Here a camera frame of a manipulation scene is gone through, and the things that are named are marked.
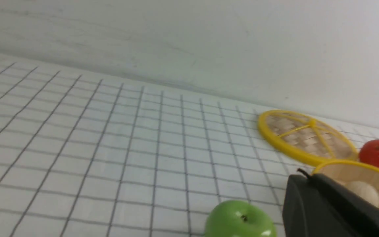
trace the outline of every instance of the white wall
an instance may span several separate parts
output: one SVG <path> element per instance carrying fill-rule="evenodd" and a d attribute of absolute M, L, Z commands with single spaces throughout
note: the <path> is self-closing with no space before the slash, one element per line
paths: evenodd
<path fill-rule="evenodd" d="M 379 127 L 375 0 L 0 0 L 0 50 Z"/>

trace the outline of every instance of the green apple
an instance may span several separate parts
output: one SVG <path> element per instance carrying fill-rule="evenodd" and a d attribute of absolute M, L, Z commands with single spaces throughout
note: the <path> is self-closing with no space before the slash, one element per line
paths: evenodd
<path fill-rule="evenodd" d="M 276 237 L 271 218 L 245 202 L 230 200 L 217 205 L 206 221 L 204 237 Z"/>

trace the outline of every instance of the yellow basket rim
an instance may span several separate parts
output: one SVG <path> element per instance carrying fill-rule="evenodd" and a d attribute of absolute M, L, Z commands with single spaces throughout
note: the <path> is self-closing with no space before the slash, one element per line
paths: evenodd
<path fill-rule="evenodd" d="M 333 165 L 333 164 L 346 164 L 346 165 L 360 166 L 360 167 L 367 168 L 367 169 L 370 169 L 370 170 L 372 170 L 372 171 L 375 171 L 375 172 L 378 172 L 378 173 L 379 173 L 379 168 L 378 168 L 378 167 L 375 167 L 375 166 L 373 166 L 373 165 L 369 165 L 369 164 L 365 164 L 365 163 L 361 163 L 361 162 L 356 162 L 356 161 L 337 160 L 337 159 L 333 159 L 333 160 L 331 160 L 331 161 L 328 161 L 328 162 L 324 162 L 324 163 L 319 164 L 319 165 L 313 170 L 313 174 L 317 174 L 322 168 L 326 167 L 327 165 Z"/>

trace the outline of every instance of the woven basket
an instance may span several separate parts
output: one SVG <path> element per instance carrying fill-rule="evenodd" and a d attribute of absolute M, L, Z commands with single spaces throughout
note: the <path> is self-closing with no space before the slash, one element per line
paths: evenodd
<path fill-rule="evenodd" d="M 278 150 L 309 165 L 317 166 L 327 159 L 357 160 L 356 148 L 345 136 L 303 114 L 267 111 L 260 116 L 259 130 Z"/>
<path fill-rule="evenodd" d="M 362 181 L 372 185 L 379 193 L 379 168 L 371 165 L 336 160 L 319 165 L 313 173 L 325 174 L 341 185 Z"/>

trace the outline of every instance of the basket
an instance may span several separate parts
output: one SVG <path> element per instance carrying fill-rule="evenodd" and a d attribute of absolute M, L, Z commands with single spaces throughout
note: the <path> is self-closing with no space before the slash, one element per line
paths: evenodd
<path fill-rule="evenodd" d="M 315 168 L 313 173 L 325 174 L 341 185 L 362 181 L 372 185 L 379 193 L 379 168 L 359 162 L 333 160 Z"/>
<path fill-rule="evenodd" d="M 358 160 L 356 148 L 343 134 L 304 114 L 267 111 L 260 115 L 258 128 L 273 147 L 308 165 L 329 159 Z"/>

